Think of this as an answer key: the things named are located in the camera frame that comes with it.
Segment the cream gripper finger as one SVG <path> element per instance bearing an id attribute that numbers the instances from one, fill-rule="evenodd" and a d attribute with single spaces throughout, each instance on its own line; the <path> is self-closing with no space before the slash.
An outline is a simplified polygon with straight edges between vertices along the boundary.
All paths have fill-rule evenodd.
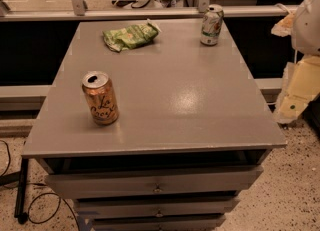
<path id="1" fill-rule="evenodd" d="M 273 117 L 277 123 L 289 124 L 298 119 L 309 103 L 320 94 L 320 57 L 303 57 L 289 62 L 282 77 L 282 90 Z"/>
<path id="2" fill-rule="evenodd" d="M 294 13 L 289 13 L 288 15 L 286 15 L 272 27 L 271 33 L 279 37 L 289 36 L 293 27 L 294 17 Z"/>

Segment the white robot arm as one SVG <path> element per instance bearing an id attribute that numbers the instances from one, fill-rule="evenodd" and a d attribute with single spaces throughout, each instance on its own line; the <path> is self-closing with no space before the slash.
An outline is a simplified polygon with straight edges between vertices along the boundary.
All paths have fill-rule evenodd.
<path id="1" fill-rule="evenodd" d="M 303 54 L 297 63 L 286 65 L 273 113 L 277 123 L 289 124 L 320 94 L 320 0 L 304 0 L 272 33 L 278 34 L 280 27 L 291 31 L 292 48 Z"/>

